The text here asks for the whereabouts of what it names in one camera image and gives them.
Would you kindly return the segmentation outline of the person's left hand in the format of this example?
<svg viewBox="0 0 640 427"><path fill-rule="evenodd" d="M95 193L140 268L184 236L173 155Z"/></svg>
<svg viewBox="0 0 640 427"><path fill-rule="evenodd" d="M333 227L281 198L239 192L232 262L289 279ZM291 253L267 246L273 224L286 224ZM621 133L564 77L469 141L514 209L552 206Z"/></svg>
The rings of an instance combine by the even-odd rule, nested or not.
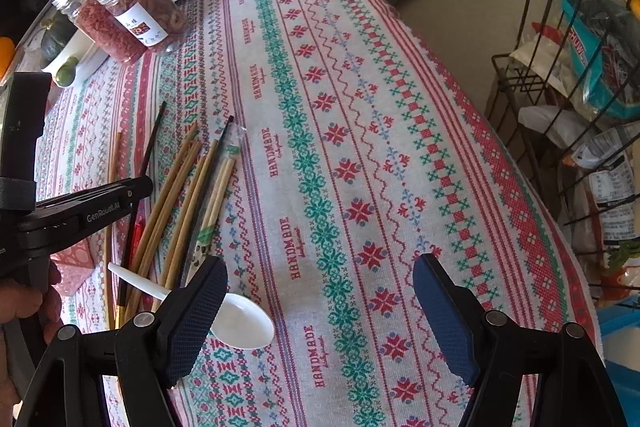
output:
<svg viewBox="0 0 640 427"><path fill-rule="evenodd" d="M62 300L54 285L60 283L58 267L48 264L48 287L42 293L37 287L25 286L13 279L1 281L1 324L18 319L28 319L35 315L39 320L41 333L38 337L50 343L56 331L62 326ZM1 331L1 425L13 425L14 405L21 401L14 381L9 373L6 355L6 335Z"/></svg>

